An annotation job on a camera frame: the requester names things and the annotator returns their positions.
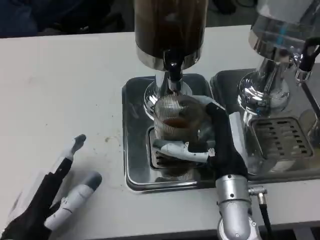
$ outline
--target cable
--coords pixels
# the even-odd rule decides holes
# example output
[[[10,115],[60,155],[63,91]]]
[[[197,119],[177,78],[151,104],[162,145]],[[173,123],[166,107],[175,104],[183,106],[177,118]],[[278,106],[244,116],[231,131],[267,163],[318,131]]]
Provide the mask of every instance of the cable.
[[[262,215],[262,219],[264,222],[264,226],[266,228],[266,232],[268,234],[268,240],[274,240],[274,233],[272,232],[271,229],[271,223],[270,223],[270,219],[269,219],[269,215],[268,215],[268,209],[267,209],[267,204],[259,204],[259,208],[261,211],[261,215]]]
[[[243,3],[241,3],[239,0],[235,0],[235,2],[236,2],[239,6],[241,6],[241,7],[243,7],[243,8],[254,8],[254,7],[256,6],[255,1],[253,1],[253,4],[252,4],[252,5],[243,4]]]

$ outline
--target robotic hand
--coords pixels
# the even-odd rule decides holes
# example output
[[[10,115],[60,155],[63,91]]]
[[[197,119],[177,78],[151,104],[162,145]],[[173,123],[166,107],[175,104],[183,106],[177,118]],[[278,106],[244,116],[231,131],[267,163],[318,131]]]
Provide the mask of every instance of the robotic hand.
[[[235,148],[231,117],[226,110],[210,97],[192,97],[202,104],[211,119],[214,147],[209,142],[194,144],[158,139],[154,141],[153,147],[158,152],[177,159],[207,163],[212,169],[221,214],[217,228],[220,239],[260,240],[257,224],[252,218],[250,195],[260,196],[260,207],[263,206],[263,210],[267,212],[264,197],[267,191],[263,187],[248,187],[248,170],[243,157]]]
[[[67,197],[53,204],[63,179],[70,171],[74,154],[85,140],[85,135],[77,136],[47,174],[40,173],[33,184],[22,190],[0,240],[47,240],[52,231],[90,198],[102,181],[98,172],[89,174]]]

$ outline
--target table surface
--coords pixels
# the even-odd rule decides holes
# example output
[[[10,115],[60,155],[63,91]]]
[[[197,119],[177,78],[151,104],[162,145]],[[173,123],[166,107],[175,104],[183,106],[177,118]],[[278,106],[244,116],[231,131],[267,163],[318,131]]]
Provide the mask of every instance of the table surface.
[[[249,46],[249,31],[248,25],[207,28],[202,57],[185,72],[209,81],[222,70],[256,67],[260,57]],[[132,32],[1,39],[0,226],[24,183],[83,133],[87,140],[66,185],[93,170],[103,182],[60,229],[59,239],[214,230],[220,218],[215,189],[139,194],[126,186],[122,87],[153,74],[138,60]],[[319,221],[319,184],[265,184],[271,223]],[[262,225],[255,199],[253,212]]]

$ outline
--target metal drip tray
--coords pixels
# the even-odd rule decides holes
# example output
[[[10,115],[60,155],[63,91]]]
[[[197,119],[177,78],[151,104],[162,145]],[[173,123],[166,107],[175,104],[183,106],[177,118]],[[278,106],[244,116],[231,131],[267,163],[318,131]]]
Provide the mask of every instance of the metal drip tray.
[[[154,152],[154,122],[146,114],[144,93],[154,76],[130,79],[122,88],[123,159],[127,185],[135,191],[170,191],[215,187],[205,165],[169,159]],[[194,95],[212,97],[209,83],[198,74],[183,81]]]
[[[315,64],[308,86],[320,101],[320,64]],[[238,84],[254,69],[221,71],[210,85],[214,99],[229,114],[240,112],[244,132],[245,162],[254,183],[286,182],[320,178],[320,123],[293,72],[284,79],[290,89],[287,107],[259,118],[238,104]]]
[[[293,117],[255,119],[251,129],[266,160],[303,160],[313,155],[298,120]]]

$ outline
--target dark liquid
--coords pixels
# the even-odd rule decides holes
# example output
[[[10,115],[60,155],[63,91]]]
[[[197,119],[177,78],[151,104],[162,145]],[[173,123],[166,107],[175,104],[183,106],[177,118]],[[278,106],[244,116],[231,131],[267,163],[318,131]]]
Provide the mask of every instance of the dark liquid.
[[[183,118],[167,119],[164,120],[163,123],[178,129],[187,129],[190,126],[189,123]]]
[[[208,0],[135,0],[135,40],[156,58],[180,48],[188,56],[203,43]]]

